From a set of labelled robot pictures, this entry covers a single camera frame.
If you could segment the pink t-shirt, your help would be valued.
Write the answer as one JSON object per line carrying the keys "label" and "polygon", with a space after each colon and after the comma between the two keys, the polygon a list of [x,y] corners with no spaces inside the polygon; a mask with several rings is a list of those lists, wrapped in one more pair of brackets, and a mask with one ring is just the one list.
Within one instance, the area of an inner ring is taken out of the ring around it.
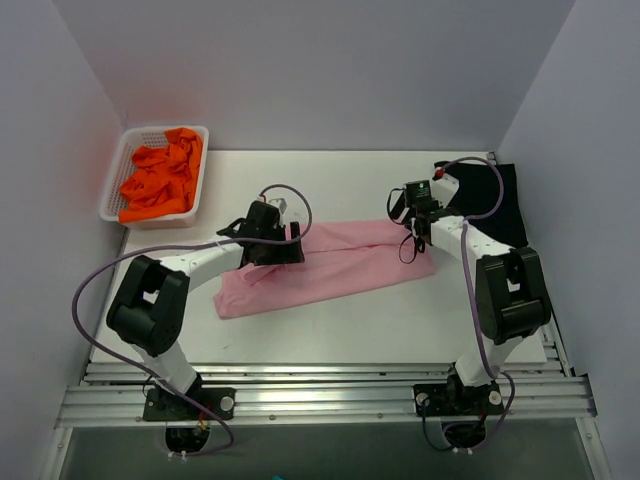
{"label": "pink t-shirt", "polygon": [[223,320],[278,311],[422,279],[436,273],[431,257],[403,242],[389,220],[315,223],[302,240],[305,262],[228,272],[214,296]]}

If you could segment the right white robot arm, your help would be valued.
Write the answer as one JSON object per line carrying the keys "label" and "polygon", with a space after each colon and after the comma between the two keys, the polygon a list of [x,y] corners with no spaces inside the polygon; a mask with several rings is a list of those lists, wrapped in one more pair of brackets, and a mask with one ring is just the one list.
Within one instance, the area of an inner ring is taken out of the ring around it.
{"label": "right white robot arm", "polygon": [[550,299],[537,252],[493,239],[449,206],[454,180],[420,180],[402,188],[392,217],[414,238],[461,261],[476,345],[455,362],[458,378],[444,388],[455,412],[480,400],[480,386],[493,381],[512,351],[546,325]]}

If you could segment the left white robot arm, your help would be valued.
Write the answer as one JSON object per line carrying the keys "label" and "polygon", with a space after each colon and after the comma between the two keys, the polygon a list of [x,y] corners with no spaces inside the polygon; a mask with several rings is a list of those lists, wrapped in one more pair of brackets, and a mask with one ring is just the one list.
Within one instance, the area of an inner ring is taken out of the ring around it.
{"label": "left white robot arm", "polygon": [[134,257],[115,294],[107,326],[132,346],[168,391],[166,408],[179,419],[194,417],[202,405],[201,377],[180,347],[189,293],[228,272],[247,266],[302,263],[300,224],[285,224],[286,201],[256,200],[246,216],[217,232],[213,246],[158,260]]}

